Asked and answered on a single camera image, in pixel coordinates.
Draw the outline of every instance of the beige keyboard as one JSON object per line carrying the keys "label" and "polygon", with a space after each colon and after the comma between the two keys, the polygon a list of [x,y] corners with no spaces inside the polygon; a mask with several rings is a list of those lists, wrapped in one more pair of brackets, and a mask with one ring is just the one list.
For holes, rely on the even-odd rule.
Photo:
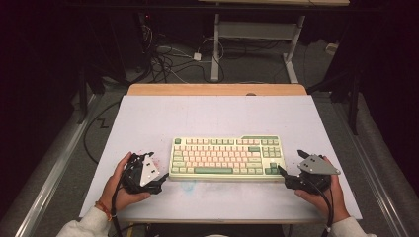
{"label": "beige keyboard", "polygon": [[276,135],[176,137],[172,142],[172,180],[283,181],[281,140]]}

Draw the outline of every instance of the hand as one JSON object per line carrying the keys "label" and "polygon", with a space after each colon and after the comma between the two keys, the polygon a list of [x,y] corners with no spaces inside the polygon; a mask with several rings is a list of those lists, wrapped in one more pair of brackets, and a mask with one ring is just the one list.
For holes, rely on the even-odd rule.
{"label": "hand", "polygon": [[[327,157],[324,157],[324,160],[330,163]],[[333,223],[335,223],[343,219],[346,219],[350,216],[345,206],[342,188],[340,186],[339,178],[337,175],[331,176],[330,189],[324,192],[327,199],[329,199],[330,204],[332,204],[330,190],[332,191],[332,194],[333,194],[333,206],[334,206]],[[310,202],[315,207],[317,207],[317,209],[321,212],[321,214],[324,217],[326,218],[328,217],[329,208],[327,207],[326,201],[324,201],[322,196],[312,195],[303,190],[296,190],[294,193],[300,198],[305,199],[306,201]]]}
{"label": "hand", "polygon": [[[102,192],[102,196],[99,198],[104,206],[111,211],[112,208],[112,196],[114,195],[115,189],[117,187],[118,181],[124,171],[124,166],[129,160],[131,153],[129,152],[124,159],[118,163],[117,168],[115,169],[114,175],[109,178],[108,182],[106,182],[104,190]],[[142,201],[144,199],[150,198],[150,193],[140,193],[136,195],[131,195],[126,192],[125,189],[119,189],[117,200],[115,203],[117,211],[126,208],[128,205]]]}

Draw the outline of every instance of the sleeve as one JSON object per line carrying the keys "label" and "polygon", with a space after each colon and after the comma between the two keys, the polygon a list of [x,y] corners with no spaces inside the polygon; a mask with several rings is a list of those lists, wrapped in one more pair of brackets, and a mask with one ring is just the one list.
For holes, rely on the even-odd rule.
{"label": "sleeve", "polygon": [[375,234],[366,234],[354,217],[334,223],[330,235],[333,237],[377,237]]}
{"label": "sleeve", "polygon": [[77,222],[72,220],[66,223],[59,231],[59,237],[108,237],[111,223],[108,221],[106,214],[92,206],[86,215]]}

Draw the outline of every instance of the white desk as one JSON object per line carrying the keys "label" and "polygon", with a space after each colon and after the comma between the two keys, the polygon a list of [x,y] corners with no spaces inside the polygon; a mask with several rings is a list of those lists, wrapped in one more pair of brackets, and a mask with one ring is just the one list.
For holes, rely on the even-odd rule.
{"label": "white desk", "polygon": [[[155,152],[161,175],[168,172],[175,136],[280,136],[287,169],[299,174],[296,151],[327,155],[342,171],[310,96],[125,96],[80,216],[99,198],[128,151]],[[362,216],[340,176],[351,215]],[[163,192],[119,212],[119,219],[173,223],[313,223],[315,208],[283,183],[166,181]]]}
{"label": "white desk", "polygon": [[[276,4],[276,5],[297,5],[306,7],[315,6],[348,6],[349,0],[200,0],[213,2],[217,5],[222,3],[243,3],[243,4]],[[299,16],[295,24],[272,24],[272,23],[251,23],[251,22],[226,22],[219,19],[215,14],[213,33],[213,56],[210,80],[218,81],[219,69],[219,38],[245,38],[245,39],[267,39],[267,40],[291,40],[288,53],[283,54],[283,60],[291,83],[298,83],[293,69],[293,53],[298,43],[305,16]]]}

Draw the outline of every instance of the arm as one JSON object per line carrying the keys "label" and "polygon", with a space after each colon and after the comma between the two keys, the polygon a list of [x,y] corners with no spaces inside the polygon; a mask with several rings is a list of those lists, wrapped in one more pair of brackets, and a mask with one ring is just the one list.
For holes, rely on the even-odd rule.
{"label": "arm", "polygon": [[[306,201],[313,204],[320,213],[327,217],[329,214],[329,209],[324,201],[323,197],[318,195],[309,194],[303,190],[296,190],[294,192],[300,198],[305,199]],[[330,189],[325,191],[324,194],[329,199],[330,203],[333,195],[333,224],[331,228],[331,235],[336,237],[364,237],[364,236],[376,236],[376,235],[367,235],[364,230],[361,228],[358,221],[349,215],[348,210],[345,206],[344,195],[342,187],[339,183],[339,178],[337,175],[331,176],[331,185]]]}
{"label": "arm", "polygon": [[[108,236],[111,227],[110,210],[112,208],[112,195],[117,187],[118,181],[124,171],[124,166],[129,160],[131,153],[129,152],[124,159],[118,163],[117,168],[108,182],[106,182],[101,197],[97,204],[92,206],[80,222],[72,220],[65,224],[59,231],[57,236]],[[120,189],[117,195],[116,209],[117,211],[126,208],[128,205],[142,201],[150,197],[149,193],[141,193],[131,195],[125,189]]]}

